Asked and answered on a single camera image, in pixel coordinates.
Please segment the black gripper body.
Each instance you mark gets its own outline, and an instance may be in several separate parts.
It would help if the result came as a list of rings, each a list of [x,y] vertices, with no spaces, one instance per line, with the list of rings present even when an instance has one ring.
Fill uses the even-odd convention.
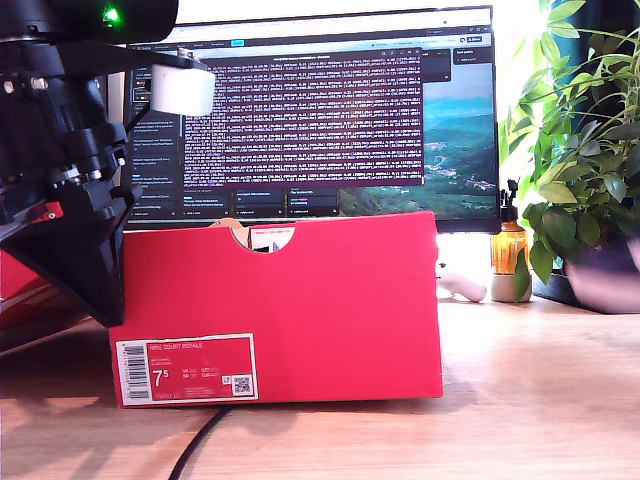
[[[110,122],[96,80],[142,64],[142,52],[99,42],[2,43],[2,235],[54,204],[68,228],[121,233],[139,194],[113,183],[128,130]]]

